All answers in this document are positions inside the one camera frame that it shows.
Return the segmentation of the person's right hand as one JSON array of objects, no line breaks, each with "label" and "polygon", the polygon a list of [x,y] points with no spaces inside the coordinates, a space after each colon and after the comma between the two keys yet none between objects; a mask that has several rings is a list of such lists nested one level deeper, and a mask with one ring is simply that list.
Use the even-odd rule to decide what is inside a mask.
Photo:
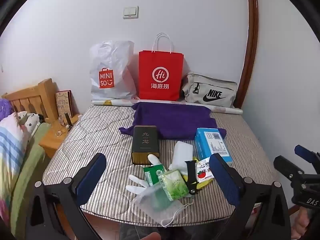
[{"label": "person's right hand", "polygon": [[300,239],[307,231],[311,219],[311,210],[300,207],[297,217],[291,227],[291,239]]}]

